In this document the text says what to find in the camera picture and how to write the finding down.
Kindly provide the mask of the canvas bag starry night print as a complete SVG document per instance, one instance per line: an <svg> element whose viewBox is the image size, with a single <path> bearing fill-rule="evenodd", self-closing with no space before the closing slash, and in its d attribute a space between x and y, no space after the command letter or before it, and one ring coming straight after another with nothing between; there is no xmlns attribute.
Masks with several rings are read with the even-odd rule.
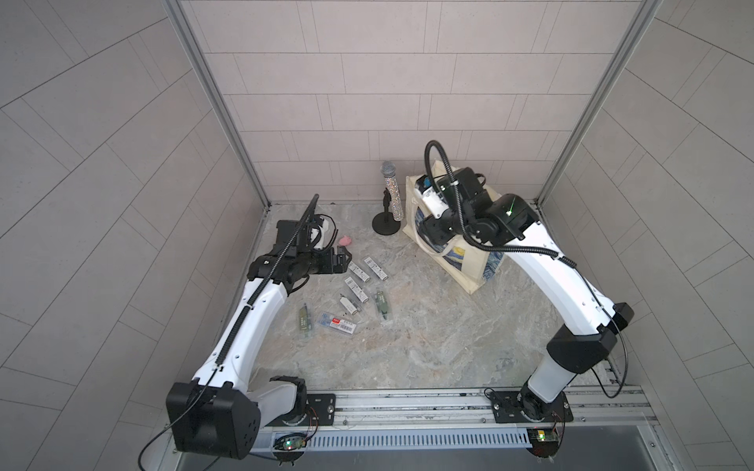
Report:
<svg viewBox="0 0 754 471"><path fill-rule="evenodd" d="M445 196L449 210L457 213L455 194L447 172L439 162L430 166L428 176L437 192ZM515 194L497 194L486 184L483 174L469 167L455 168L454 177L458 183L463 225L469 237L476 241L472 245L461 235L455 237L455 246L448 253L436 253L419 236L419 223L431 214L414 194L417 178L406 178L406 217L408 223L404 232L418 244L441 268L446 270L464 290L472 294L489 281L497 272L504 258L502 251L489 248L502 246L515 239L519 241L523 232L531 225L530 207L525 200Z"/></svg>

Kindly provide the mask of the clear case blue compass red label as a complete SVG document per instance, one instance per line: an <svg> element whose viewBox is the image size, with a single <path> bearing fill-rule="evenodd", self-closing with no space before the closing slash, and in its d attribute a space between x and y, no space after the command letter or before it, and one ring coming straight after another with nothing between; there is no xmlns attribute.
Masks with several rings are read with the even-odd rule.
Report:
<svg viewBox="0 0 754 471"><path fill-rule="evenodd" d="M357 329L357 324L344 318L336 317L327 312L323 312L318 319L318 323L329 329L338 331L343 334L353 335Z"/></svg>

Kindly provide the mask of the clear case green compass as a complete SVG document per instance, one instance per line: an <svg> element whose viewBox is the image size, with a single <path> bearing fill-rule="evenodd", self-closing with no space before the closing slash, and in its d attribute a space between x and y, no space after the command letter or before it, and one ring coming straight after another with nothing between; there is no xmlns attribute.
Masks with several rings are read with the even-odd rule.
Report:
<svg viewBox="0 0 754 471"><path fill-rule="evenodd" d="M387 296L385 292L382 292L382 290L379 290L375 294L375 302L382 318L384 320L387 320L389 318L390 306L389 306L389 302L387 300Z"/></svg>
<svg viewBox="0 0 754 471"><path fill-rule="evenodd" d="M302 308L298 310L298 327L306 337L309 336L312 330L312 323L306 304L304 304Z"/></svg>

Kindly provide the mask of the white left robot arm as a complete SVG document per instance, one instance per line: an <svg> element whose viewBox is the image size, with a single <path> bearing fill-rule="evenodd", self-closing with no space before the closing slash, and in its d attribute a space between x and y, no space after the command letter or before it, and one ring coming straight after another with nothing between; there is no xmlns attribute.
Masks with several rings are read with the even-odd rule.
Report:
<svg viewBox="0 0 754 471"><path fill-rule="evenodd" d="M298 424L308 413L306 382L277 376L256 391L249 379L269 328L291 294L317 275L347 272L353 257L336 245L337 227L310 200L298 220L277 225L273 249L247 272L242 297L208 359L167 394L169 429L178 451L243 459L261 428Z"/></svg>

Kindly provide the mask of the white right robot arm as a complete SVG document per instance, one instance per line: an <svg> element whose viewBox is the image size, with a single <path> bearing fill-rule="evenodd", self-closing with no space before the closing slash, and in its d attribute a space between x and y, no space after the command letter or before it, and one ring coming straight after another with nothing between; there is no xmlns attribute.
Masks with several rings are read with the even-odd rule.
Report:
<svg viewBox="0 0 754 471"><path fill-rule="evenodd" d="M532 421L549 413L573 379L606 360L633 310L612 303L588 282L575 263L560 251L537 213L519 196L492 200L481 192L455 202L428 188L412 200L423 214L414 231L430 248L448 248L453 239L483 251L510 256L536 282L563 319L547 343L535 371L518 393L522 412Z"/></svg>

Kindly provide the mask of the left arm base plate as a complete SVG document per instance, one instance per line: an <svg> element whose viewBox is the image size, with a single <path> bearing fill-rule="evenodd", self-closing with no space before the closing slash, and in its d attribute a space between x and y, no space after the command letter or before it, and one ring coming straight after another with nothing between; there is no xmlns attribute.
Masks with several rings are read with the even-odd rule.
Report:
<svg viewBox="0 0 754 471"><path fill-rule="evenodd" d="M268 427L311 427L315 420L319 426L332 426L337 405L337 396L328 392L324 394L308 394L306 406L302 414L290 417L278 417L268 424Z"/></svg>

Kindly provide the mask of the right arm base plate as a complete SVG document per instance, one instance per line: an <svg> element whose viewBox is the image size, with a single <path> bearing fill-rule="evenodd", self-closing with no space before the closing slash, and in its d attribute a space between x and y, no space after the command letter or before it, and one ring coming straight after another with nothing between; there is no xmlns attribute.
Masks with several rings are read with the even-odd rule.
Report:
<svg viewBox="0 0 754 471"><path fill-rule="evenodd" d="M486 388L483 394L489 400L498 424L573 422L571 406L564 392L560 392L553 402L544 402L527 388L523 392Z"/></svg>

